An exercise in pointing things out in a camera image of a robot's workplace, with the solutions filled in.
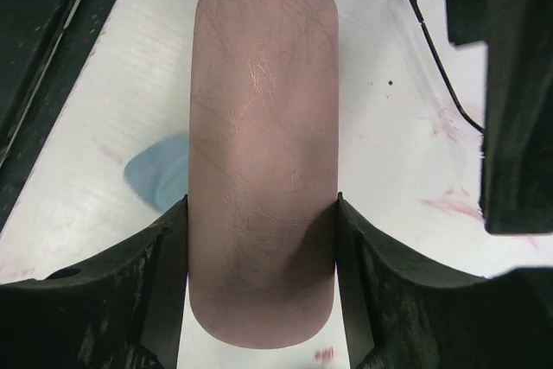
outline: blue object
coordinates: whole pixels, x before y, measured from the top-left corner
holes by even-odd
[[[188,134],[157,142],[127,163],[124,178],[143,200],[166,212],[188,191]]]

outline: pink bar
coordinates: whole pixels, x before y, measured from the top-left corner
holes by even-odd
[[[189,288],[219,340],[292,346],[330,315],[338,89],[334,0],[199,1]]]

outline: black cable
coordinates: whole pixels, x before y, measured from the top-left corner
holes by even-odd
[[[429,45],[430,52],[432,53],[432,57],[434,58],[435,64],[438,66],[438,71],[440,71],[440,75],[442,76],[443,82],[445,83],[449,95],[451,96],[451,99],[453,100],[455,104],[455,108],[457,111],[462,115],[462,117],[472,125],[480,134],[484,134],[484,128],[476,123],[474,120],[470,118],[470,116],[467,114],[467,112],[463,109],[461,102],[457,98],[457,94],[455,93],[455,89],[451,85],[451,81],[449,80],[448,74],[446,73],[445,68],[443,67],[442,60],[440,59],[440,55],[435,50],[434,42],[432,41],[432,37],[430,36],[430,32],[426,26],[426,23],[424,22],[423,13],[421,12],[420,8],[418,7],[418,2],[416,0],[409,0],[409,3],[411,5],[411,8],[413,9],[413,12],[415,13],[416,19],[421,25],[421,29],[423,30],[424,38],[426,39],[426,42]]]

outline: black wire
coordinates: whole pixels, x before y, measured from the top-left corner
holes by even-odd
[[[418,2],[416,0],[409,0],[409,3],[411,5],[411,8],[413,9],[413,12],[415,12],[416,19],[421,25],[421,29],[423,30],[424,38],[426,39],[426,43],[428,43],[430,52],[432,53],[432,57],[434,58],[435,64],[438,66],[438,71],[440,71],[440,75],[442,76],[443,82],[445,83],[449,95],[451,96],[451,99],[453,100],[455,104],[455,108],[457,108],[457,111],[462,115],[462,117],[472,125],[479,133],[484,134],[484,128],[476,123],[474,120],[470,118],[470,116],[467,114],[467,112],[463,109],[461,102],[457,98],[457,94],[455,93],[455,89],[451,85],[451,81],[449,80],[448,74],[446,73],[445,68],[443,67],[442,60],[440,59],[440,55],[435,50],[434,42],[432,41],[432,37],[430,36],[430,32],[426,26],[426,23],[424,22],[423,13],[421,12],[420,8],[418,7]]]

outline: scratched surface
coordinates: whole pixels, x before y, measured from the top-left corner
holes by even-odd
[[[123,166],[188,128],[197,0],[118,0],[0,237],[0,282],[44,278],[147,226],[156,213]],[[340,13],[340,177],[375,226],[476,275],[553,265],[551,237],[492,237],[477,209],[480,138],[452,106],[406,0],[336,0]],[[419,0],[461,102],[481,122],[483,54],[455,52],[443,0]],[[346,368],[339,298],[298,347],[217,342],[187,309],[182,368]]]

